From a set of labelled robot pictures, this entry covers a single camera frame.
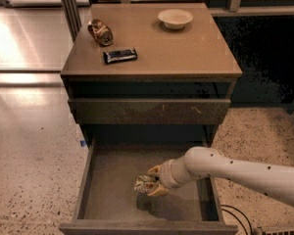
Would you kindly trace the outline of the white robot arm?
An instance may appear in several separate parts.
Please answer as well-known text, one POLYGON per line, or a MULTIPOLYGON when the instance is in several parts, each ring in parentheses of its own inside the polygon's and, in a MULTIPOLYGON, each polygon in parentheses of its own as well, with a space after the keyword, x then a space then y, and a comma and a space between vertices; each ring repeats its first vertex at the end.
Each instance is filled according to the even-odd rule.
POLYGON ((235 160, 213 148, 190 148, 182 157, 152 167, 148 175, 159 178, 148 191, 149 196, 162 196, 191 181, 214 177, 294 208, 294 167, 235 160))

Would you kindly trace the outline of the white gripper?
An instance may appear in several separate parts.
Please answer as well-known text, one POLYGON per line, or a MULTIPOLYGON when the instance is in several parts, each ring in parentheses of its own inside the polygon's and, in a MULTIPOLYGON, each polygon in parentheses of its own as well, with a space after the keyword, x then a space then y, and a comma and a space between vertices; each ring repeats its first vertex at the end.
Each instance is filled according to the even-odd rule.
POLYGON ((169 189, 178 188, 180 184, 172 175, 173 160, 164 162, 161 165, 155 165, 147 171, 149 176, 159 177, 161 183, 149 183, 147 185, 147 195, 150 197, 164 196, 169 189))

